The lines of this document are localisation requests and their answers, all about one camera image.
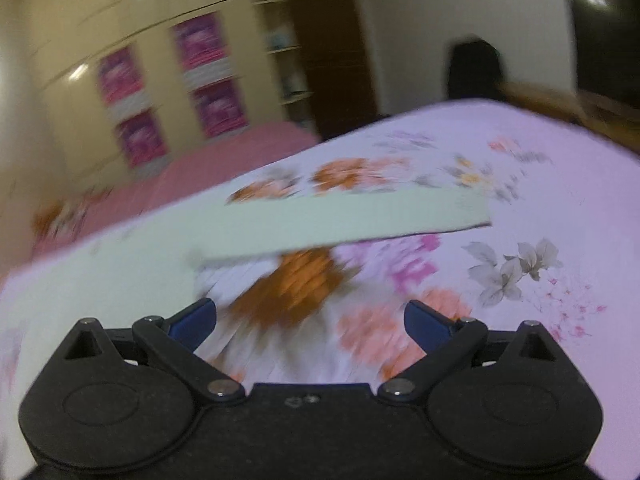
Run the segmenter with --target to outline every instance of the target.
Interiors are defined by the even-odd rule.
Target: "wall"
[[[503,55],[508,77],[570,91],[575,45],[565,0],[360,0],[384,112],[446,95],[452,41],[476,34]]]
[[[16,0],[0,0],[0,276],[25,262],[31,216],[68,191],[65,165],[28,70]]]
[[[282,120],[278,82],[252,0],[23,0],[28,52],[54,135],[78,189],[132,180],[97,87],[99,60],[131,45],[175,158],[206,141],[182,79],[171,28],[220,12],[251,124]],[[70,74],[85,64],[78,80]]]

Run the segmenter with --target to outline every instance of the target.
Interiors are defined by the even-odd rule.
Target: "wooden door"
[[[376,120],[354,0],[289,0],[318,132],[331,139]]]

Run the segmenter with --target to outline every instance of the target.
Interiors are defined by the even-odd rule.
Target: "bed sheet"
[[[247,388],[258,381],[376,388],[423,356],[402,328],[409,299],[452,319],[477,317],[495,330],[537,319],[604,407],[590,465],[606,479],[635,479],[638,182],[640,165],[627,152],[581,128],[490,102],[424,108],[326,142],[188,201],[463,186],[490,198],[493,223],[452,234],[206,262],[194,272],[194,298],[215,300],[219,322],[196,353]],[[144,228],[144,222],[117,229]],[[11,295],[54,264],[55,258],[14,276],[0,308],[10,310]],[[19,394],[12,391],[12,377],[20,360],[31,358],[20,347],[29,318],[47,315],[24,313],[20,320],[11,314],[11,326],[0,333],[5,398]],[[123,313],[123,326],[146,314]],[[5,416],[7,427],[15,423],[15,413]],[[14,441],[5,442],[9,478],[28,463],[24,444]]]

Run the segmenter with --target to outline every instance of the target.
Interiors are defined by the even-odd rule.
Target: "shelf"
[[[279,54],[281,52],[290,52],[291,50],[298,50],[299,48],[300,48],[299,45],[286,46],[285,48],[279,48],[277,50],[269,50],[267,54]]]
[[[287,0],[260,0],[258,2],[254,2],[254,5],[267,5],[267,4],[283,4]]]
[[[289,98],[281,101],[280,105],[282,106],[292,105],[293,103],[303,101],[304,99],[309,99],[312,95],[313,95],[313,92],[296,92]]]

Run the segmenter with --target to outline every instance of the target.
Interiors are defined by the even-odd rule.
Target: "black chair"
[[[458,43],[451,49],[447,95],[450,100],[485,98],[505,101],[500,53],[485,40]]]

